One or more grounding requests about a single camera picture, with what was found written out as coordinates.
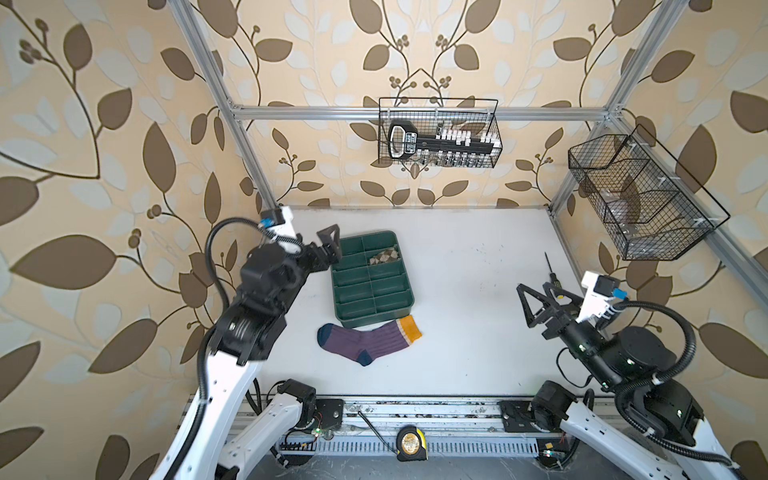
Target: yellow sock cuff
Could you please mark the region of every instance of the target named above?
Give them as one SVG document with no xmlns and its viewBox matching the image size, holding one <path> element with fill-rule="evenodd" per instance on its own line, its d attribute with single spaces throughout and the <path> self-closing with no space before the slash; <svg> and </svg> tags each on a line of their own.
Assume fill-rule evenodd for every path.
<svg viewBox="0 0 768 480">
<path fill-rule="evenodd" d="M 406 341 L 409 345 L 422 338 L 422 333 L 419 332 L 416 322 L 413 321 L 413 316 L 408 315 L 405 318 L 401 318 L 397 323 L 403 334 L 406 336 Z"/>
</svg>

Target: green compartment tray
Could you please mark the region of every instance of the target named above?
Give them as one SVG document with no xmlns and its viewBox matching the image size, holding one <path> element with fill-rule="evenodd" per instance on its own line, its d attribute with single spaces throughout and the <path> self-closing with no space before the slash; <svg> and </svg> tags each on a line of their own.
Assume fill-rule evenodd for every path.
<svg viewBox="0 0 768 480">
<path fill-rule="evenodd" d="M 371 257 L 394 247 L 394 262 L 369 265 Z M 341 260 L 331 269 L 336 318 L 346 328 L 403 318 L 411 313 L 413 292 L 397 236 L 390 231 L 341 239 Z"/>
</svg>

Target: sock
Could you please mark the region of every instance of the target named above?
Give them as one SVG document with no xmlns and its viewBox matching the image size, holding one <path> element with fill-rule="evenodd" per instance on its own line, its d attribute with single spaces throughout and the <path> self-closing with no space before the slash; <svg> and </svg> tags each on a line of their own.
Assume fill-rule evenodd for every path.
<svg viewBox="0 0 768 480">
<path fill-rule="evenodd" d="M 326 323 L 317 330 L 317 342 L 324 350 L 354 360 L 362 366 L 370 365 L 380 356 L 406 348 L 421 336 L 422 333 L 410 315 L 370 332 L 346 329 L 332 323 Z"/>
</svg>

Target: white tabletop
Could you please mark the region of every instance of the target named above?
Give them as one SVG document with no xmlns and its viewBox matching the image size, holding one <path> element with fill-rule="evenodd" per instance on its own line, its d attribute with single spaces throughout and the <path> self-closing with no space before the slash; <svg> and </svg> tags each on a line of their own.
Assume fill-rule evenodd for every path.
<svg viewBox="0 0 768 480">
<path fill-rule="evenodd" d="M 293 378 L 320 395 L 533 395 L 545 380 L 571 388 L 554 364 L 564 347 L 525 325 L 516 292 L 548 281 L 544 253 L 566 290 L 578 293 L 544 210 L 295 210 L 305 242 L 334 223 L 342 237 L 392 230 L 398 237 L 423 337 L 363 367 L 321 349 L 317 329 L 340 325 L 330 272 L 313 273 L 286 315 L 288 327 L 259 374 L 262 390 Z M 568 353 L 568 378 L 588 371 Z M 598 385 L 593 380 L 591 386 Z"/>
</svg>

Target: wire mesh basket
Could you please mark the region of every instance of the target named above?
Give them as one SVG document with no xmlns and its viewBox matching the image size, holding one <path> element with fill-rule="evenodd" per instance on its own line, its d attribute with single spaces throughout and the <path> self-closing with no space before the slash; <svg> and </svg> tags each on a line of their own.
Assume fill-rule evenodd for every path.
<svg viewBox="0 0 768 480">
<path fill-rule="evenodd" d="M 656 152 L 670 158 L 674 173 L 648 153 L 653 146 L 663 149 Z M 676 260 L 730 218 L 642 125 L 572 147 L 568 168 L 624 260 Z M 705 203 L 709 213 L 700 207 Z"/>
<path fill-rule="evenodd" d="M 497 106 L 498 100 L 485 98 L 380 98 L 379 159 L 403 166 L 493 168 L 504 148 Z"/>
</svg>

